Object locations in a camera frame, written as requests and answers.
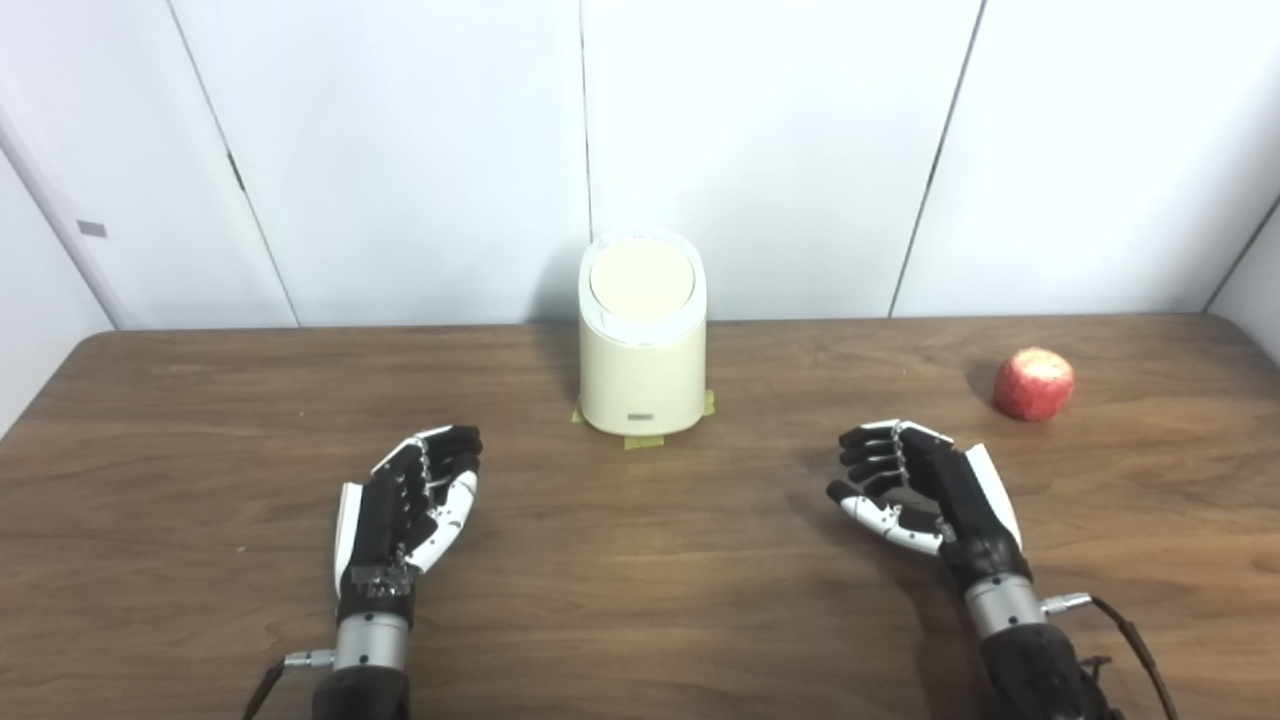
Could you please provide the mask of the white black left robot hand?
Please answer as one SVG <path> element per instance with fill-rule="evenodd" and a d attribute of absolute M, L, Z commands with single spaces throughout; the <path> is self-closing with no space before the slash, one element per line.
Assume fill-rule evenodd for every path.
<path fill-rule="evenodd" d="M 376 614 L 413 621 L 419 580 L 458 539 L 476 502 L 481 451 L 476 427 L 421 430 L 365 482 L 342 486 L 337 623 Z"/>

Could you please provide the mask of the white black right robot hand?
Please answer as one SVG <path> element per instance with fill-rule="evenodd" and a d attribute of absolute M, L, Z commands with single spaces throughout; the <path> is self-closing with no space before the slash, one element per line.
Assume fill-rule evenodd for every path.
<path fill-rule="evenodd" d="M 901 419 L 870 421 L 838 438 L 840 478 L 827 496 L 881 539 L 938 559 L 956 587 L 997 575 L 1034 575 L 1011 500 L 983 445 Z"/>

